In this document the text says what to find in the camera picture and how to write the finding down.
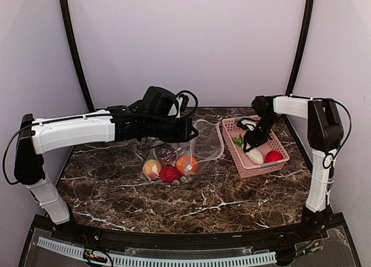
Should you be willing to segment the orange fruit toy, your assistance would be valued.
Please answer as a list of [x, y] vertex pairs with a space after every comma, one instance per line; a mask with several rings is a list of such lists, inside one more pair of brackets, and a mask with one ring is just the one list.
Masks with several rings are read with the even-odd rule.
[[195, 174], [198, 171], [198, 161], [194, 156], [181, 156], [176, 162], [176, 169], [181, 174]]

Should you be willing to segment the wrinkled white radish toy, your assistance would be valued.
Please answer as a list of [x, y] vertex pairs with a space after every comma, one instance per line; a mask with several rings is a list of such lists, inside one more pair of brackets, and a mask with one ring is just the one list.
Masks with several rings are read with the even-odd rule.
[[250, 152], [245, 154], [249, 158], [249, 160], [255, 165], [260, 165], [264, 163], [263, 154], [256, 148], [252, 149]]

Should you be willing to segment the smooth white radish toy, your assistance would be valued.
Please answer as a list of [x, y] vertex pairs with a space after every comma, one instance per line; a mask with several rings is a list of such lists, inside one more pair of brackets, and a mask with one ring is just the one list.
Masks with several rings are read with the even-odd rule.
[[185, 175], [181, 175], [180, 178], [174, 180], [172, 182], [172, 185], [180, 185], [180, 184], [186, 184], [186, 183], [189, 183], [190, 181], [190, 178], [185, 176]]

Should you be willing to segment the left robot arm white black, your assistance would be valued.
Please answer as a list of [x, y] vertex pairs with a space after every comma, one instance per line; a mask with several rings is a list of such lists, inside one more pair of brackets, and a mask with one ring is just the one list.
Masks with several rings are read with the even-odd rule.
[[114, 105], [85, 114], [57, 118], [23, 116], [20, 128], [9, 139], [1, 169], [8, 185], [23, 185], [42, 207], [59, 232], [78, 241], [82, 229], [49, 177], [45, 159], [61, 155], [77, 145], [157, 138], [164, 143], [189, 142], [198, 136], [192, 115], [199, 105], [189, 90], [174, 94], [150, 86], [131, 105]]

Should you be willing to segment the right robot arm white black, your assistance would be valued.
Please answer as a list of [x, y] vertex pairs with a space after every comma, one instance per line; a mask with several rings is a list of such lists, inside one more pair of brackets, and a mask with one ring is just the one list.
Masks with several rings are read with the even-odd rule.
[[257, 96], [252, 108], [260, 118], [256, 124], [249, 118], [237, 122], [245, 130], [243, 151], [250, 152], [270, 139], [270, 130], [279, 115], [307, 120], [307, 140], [312, 150], [311, 185], [296, 236], [301, 240], [313, 238], [328, 223], [330, 191], [334, 180], [336, 157], [348, 140], [338, 107], [331, 98], [297, 96]]

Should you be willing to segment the red round fruit toy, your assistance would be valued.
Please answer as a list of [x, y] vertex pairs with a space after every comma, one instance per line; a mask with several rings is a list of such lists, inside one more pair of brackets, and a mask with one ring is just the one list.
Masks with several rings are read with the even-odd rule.
[[171, 184], [173, 181], [178, 180], [180, 178], [180, 173], [178, 169], [174, 166], [164, 166], [161, 169], [159, 176], [164, 183]]

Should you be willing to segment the yellow peach toy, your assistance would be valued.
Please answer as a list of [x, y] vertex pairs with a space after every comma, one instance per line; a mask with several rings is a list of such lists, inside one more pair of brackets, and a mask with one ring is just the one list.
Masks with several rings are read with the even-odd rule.
[[143, 174], [151, 179], [156, 180], [159, 178], [159, 173], [162, 169], [162, 165], [155, 159], [147, 160], [143, 166]]

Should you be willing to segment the clear zip top bag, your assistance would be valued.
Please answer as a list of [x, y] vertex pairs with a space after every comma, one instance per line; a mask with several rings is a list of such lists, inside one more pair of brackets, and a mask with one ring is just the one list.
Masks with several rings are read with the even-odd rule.
[[[208, 164], [216, 159], [221, 158], [224, 153], [224, 142], [221, 135], [221, 128], [219, 122], [209, 122], [204, 119], [198, 119], [193, 122], [193, 126], [198, 131], [198, 136], [189, 142], [181, 143], [164, 143], [161, 141], [156, 141], [150, 148], [150, 152], [147, 156], [147, 160], [155, 159], [159, 161], [156, 157], [155, 152], [159, 148], [173, 148], [177, 152], [177, 160], [179, 157], [184, 155], [194, 156], [198, 161], [198, 171], [195, 174], [181, 174], [190, 178], [190, 181], [198, 176], [204, 171]], [[149, 182], [150, 184], [170, 184], [164, 183], [160, 176], [156, 180], [151, 180], [143, 174], [143, 167], [140, 173], [140, 177]]]

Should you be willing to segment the small green radish leaf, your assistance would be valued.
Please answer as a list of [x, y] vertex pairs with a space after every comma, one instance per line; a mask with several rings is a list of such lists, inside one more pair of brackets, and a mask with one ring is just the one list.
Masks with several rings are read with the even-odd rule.
[[243, 140], [243, 138], [241, 136], [239, 136], [239, 137], [233, 137], [232, 138], [232, 141], [238, 147], [243, 147], [243, 145], [244, 145], [244, 140]]

